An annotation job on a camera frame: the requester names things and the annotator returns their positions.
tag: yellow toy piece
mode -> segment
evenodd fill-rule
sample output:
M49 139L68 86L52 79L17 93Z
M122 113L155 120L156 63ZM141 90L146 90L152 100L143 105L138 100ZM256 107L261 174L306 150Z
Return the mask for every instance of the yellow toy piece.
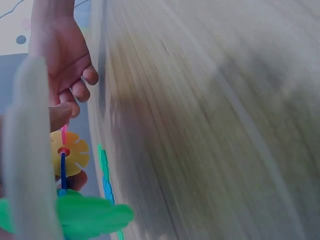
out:
M80 173L81 166L85 168L89 163L89 147L84 140L79 140L79 136L73 132L66 132L66 142L62 144L61 131L50 134L51 156L53 161L54 174L61 175L61 152L66 153L65 169L67 176Z

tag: blurred wooden board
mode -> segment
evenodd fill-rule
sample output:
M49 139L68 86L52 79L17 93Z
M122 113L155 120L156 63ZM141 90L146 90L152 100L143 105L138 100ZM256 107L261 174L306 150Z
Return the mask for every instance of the blurred wooden board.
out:
M92 145L135 211L125 239L320 239L319 1L91 11Z

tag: gray floor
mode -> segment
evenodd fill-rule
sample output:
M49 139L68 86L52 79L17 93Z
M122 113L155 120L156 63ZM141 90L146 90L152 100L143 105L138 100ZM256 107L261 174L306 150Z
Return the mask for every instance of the gray floor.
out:
M13 78L15 72L27 54L14 54L0 56L0 114L3 114L7 106L12 101L13 94ZM88 182L81 190L81 193L86 196L99 196L98 183L96 178L96 171L93 161L92 150L95 151L96 148L92 148L90 131L88 124L88 111L87 104L80 104L80 115L76 119L70 121L68 130L70 132L77 133L81 139L84 139L90 148L90 158L88 166L85 168L85 172L88 175ZM109 236L100 236L95 238L96 240L108 240Z

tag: green toy strip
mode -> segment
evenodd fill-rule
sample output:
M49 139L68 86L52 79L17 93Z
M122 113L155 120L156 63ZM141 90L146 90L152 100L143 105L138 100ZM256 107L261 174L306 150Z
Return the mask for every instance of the green toy strip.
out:
M62 231L68 239L89 239L114 233L134 219L134 213L127 205L113 205L107 199L81 196L72 190L69 193L56 201ZM0 226L10 233L15 232L6 198L0 200Z
M100 169L103 172L103 176L109 182L109 164L106 150L102 148L102 145L98 145L99 163ZM116 232L119 240L125 240L124 232L119 230Z

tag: blue toy stick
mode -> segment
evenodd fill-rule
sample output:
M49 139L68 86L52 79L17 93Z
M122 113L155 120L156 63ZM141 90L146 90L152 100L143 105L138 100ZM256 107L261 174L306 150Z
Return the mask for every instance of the blue toy stick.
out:
M61 154L61 188L67 190L66 154Z

